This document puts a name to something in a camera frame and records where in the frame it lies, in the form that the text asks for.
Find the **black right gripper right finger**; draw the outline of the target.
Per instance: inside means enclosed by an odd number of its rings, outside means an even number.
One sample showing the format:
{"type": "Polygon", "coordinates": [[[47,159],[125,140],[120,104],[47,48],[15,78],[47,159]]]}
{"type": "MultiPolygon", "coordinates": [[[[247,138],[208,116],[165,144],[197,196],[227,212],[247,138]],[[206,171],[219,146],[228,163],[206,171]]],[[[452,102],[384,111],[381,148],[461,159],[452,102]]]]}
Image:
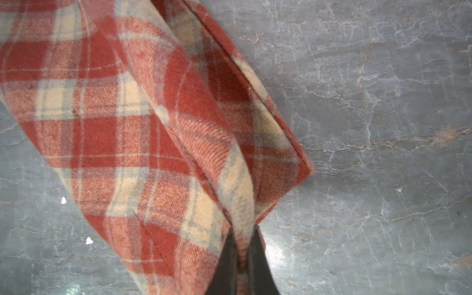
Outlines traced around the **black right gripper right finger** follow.
{"type": "Polygon", "coordinates": [[[257,224],[254,225],[248,248],[248,281],[251,295],[280,295],[270,271],[257,224]]]}

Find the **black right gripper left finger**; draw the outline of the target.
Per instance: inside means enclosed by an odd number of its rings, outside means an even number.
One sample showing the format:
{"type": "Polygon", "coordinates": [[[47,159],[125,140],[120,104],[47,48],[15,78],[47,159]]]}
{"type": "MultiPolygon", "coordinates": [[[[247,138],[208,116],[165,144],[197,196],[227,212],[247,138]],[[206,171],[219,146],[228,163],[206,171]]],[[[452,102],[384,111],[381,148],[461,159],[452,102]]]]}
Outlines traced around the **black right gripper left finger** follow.
{"type": "Polygon", "coordinates": [[[213,278],[205,295],[236,295],[238,251],[233,230],[228,232],[213,278]]]}

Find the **red plaid wool skirt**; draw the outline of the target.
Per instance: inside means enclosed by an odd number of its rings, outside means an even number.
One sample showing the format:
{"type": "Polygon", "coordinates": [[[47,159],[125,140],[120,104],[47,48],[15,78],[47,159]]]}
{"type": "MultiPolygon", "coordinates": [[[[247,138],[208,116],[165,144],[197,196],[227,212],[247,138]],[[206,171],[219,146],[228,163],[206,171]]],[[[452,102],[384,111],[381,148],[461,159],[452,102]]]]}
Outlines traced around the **red plaid wool skirt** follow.
{"type": "Polygon", "coordinates": [[[228,232],[313,172],[198,1],[2,1],[1,101],[144,295],[204,295],[228,232]]]}

